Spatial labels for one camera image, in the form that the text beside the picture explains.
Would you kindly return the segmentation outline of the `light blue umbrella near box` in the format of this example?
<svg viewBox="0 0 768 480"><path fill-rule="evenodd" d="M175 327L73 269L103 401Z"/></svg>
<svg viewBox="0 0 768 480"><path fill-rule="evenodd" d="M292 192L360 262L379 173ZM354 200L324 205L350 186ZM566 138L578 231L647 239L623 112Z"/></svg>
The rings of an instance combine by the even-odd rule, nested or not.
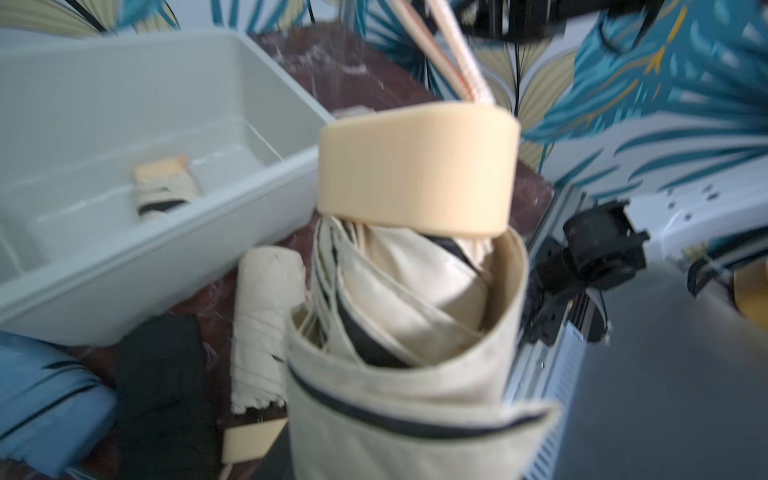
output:
<svg viewBox="0 0 768 480"><path fill-rule="evenodd" d="M117 397L79 360L1 334L1 458L51 478L77 466L108 433Z"/></svg>

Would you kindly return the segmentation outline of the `white plastic storage box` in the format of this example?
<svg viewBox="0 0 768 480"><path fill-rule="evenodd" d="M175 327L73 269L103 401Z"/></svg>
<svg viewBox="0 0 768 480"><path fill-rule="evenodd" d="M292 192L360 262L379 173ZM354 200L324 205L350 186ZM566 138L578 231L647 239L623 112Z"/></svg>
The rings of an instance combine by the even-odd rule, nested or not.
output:
<svg viewBox="0 0 768 480"><path fill-rule="evenodd" d="M107 346L302 227L331 114L228 30L1 56L1 328Z"/></svg>

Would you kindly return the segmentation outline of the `beige umbrella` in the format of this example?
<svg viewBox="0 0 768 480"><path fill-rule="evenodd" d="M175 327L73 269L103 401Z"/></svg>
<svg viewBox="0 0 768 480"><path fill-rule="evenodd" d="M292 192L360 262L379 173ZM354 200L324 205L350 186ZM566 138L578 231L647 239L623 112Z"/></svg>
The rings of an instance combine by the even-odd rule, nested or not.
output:
<svg viewBox="0 0 768 480"><path fill-rule="evenodd" d="M249 250L237 276L230 362L231 412L284 407L285 332L305 300L301 255L278 246Z"/></svg>
<svg viewBox="0 0 768 480"><path fill-rule="evenodd" d="M510 227L520 125L450 5L391 10L459 98L321 132L311 294L288 327L297 479L521 479L558 420L509 402L529 279Z"/></svg>

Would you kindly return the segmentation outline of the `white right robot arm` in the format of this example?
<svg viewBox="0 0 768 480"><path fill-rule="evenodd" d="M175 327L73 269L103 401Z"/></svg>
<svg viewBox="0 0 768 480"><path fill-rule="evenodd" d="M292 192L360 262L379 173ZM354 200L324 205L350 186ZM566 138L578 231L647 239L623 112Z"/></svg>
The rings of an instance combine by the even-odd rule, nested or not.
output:
<svg viewBox="0 0 768 480"><path fill-rule="evenodd" d="M767 190L757 184L730 182L692 193L668 188L606 202L568 186L533 243L537 257L523 338L553 345L566 301L627 283L686 247L766 223Z"/></svg>

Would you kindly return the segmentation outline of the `black folded umbrella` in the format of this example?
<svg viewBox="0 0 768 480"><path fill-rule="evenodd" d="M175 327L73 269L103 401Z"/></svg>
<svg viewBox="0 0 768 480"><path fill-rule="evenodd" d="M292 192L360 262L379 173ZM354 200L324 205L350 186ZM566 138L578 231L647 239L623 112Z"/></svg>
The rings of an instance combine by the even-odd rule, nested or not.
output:
<svg viewBox="0 0 768 480"><path fill-rule="evenodd" d="M119 344L118 477L216 479L219 440L197 319L163 315Z"/></svg>

